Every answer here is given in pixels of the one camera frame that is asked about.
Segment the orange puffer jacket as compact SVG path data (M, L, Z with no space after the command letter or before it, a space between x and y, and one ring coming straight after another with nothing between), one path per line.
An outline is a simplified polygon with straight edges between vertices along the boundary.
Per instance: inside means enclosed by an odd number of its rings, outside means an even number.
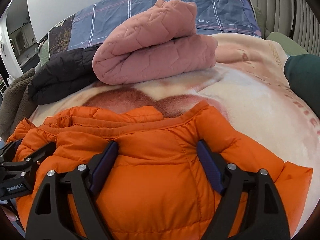
M266 169L284 203L291 232L302 216L313 173L236 131L206 102L176 118L165 118L151 106L123 114L73 107L48 117L41 126L22 120L9 140L21 141L15 161L56 143L53 155L39 166L36 189L49 170L72 171L116 141L119 157L97 198L116 239L201 238L221 198L197 157L199 140L244 171Z

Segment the olive green folded fleece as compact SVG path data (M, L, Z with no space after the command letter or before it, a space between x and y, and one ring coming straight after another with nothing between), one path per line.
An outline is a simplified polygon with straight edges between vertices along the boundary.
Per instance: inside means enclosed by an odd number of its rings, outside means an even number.
M1 103L1 139L7 141L24 118L29 118L37 105L28 99L28 85L35 75L31 68L15 79L5 90Z

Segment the black folded jacket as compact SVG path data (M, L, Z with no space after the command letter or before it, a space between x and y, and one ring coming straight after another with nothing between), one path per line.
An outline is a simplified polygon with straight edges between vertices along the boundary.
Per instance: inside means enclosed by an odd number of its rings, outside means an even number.
M57 102L98 80L92 61L100 44L59 53L36 72L28 99L37 105Z

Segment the cream plush blanket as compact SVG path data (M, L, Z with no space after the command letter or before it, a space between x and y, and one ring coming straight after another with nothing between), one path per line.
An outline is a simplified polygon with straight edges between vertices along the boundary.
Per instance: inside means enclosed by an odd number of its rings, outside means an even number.
M216 107L231 125L284 161L313 169L297 231L319 212L319 118L289 87L284 75L287 55L273 41L241 34L216 34L216 65L159 80L109 86L95 82L31 115L40 125L74 106L93 106L124 113L153 106L176 117L199 101Z

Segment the dark patterned quilt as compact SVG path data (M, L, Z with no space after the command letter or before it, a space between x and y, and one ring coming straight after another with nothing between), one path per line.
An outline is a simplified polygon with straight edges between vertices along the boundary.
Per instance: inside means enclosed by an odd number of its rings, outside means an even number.
M67 51L74 17L73 14L50 29L48 33L49 56Z

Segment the dark green folded garment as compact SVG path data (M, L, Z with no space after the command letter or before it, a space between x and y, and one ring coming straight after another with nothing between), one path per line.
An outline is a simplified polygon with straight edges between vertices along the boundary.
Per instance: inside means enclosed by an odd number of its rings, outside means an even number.
M284 75L290 89L304 100L319 118L320 59L319 56L303 54L288 57Z

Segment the green pillow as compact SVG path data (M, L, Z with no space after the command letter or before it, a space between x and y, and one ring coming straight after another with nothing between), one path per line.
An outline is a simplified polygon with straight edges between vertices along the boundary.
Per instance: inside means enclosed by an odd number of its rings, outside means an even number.
M279 32L271 32L266 40L277 42L281 45L285 53L289 56L298 56L308 54L297 42Z

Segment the black floor lamp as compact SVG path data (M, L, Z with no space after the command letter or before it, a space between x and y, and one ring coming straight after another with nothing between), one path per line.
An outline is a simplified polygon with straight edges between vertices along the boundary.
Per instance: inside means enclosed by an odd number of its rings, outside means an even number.
M295 33L295 27L296 27L296 18L297 18L297 0L293 0L293 13L292 13L293 19L291 24L291 30L289 37L293 39L294 33Z

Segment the pink quilted folded jacket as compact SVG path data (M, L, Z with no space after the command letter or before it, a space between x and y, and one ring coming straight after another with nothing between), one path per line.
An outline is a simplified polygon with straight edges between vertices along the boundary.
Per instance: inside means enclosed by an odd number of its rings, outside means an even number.
M196 6L172 5L158 18L129 18L97 49L92 68L107 85L162 79L215 66L218 42L196 32Z

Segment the blue plaid bed cover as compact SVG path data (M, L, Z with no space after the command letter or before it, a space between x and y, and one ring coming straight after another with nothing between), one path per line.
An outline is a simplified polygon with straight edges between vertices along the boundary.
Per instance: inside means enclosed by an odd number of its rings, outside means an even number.
M249 0L101 0L75 14L68 49L103 43L127 19L158 18L166 15L172 5L182 2L197 7L194 23L198 34L262 36Z

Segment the beige pleated curtain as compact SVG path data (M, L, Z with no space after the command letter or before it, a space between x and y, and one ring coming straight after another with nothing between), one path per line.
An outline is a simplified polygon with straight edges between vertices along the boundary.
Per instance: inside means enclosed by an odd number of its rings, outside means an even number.
M289 37L293 0L257 0L254 11L262 38L266 38L271 32ZM319 55L319 20L306 0L297 0L293 40L309 54Z

